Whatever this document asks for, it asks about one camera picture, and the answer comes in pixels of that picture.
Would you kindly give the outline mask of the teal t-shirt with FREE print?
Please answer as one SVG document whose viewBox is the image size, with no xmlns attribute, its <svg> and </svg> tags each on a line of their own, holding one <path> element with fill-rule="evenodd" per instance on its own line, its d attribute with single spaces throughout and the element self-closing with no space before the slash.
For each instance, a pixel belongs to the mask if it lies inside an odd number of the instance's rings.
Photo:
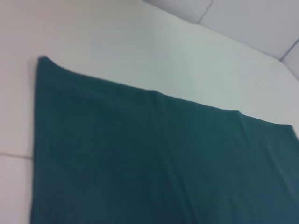
<svg viewBox="0 0 299 224">
<path fill-rule="evenodd" d="M 299 140 L 40 57 L 30 224 L 299 224 Z"/>
</svg>

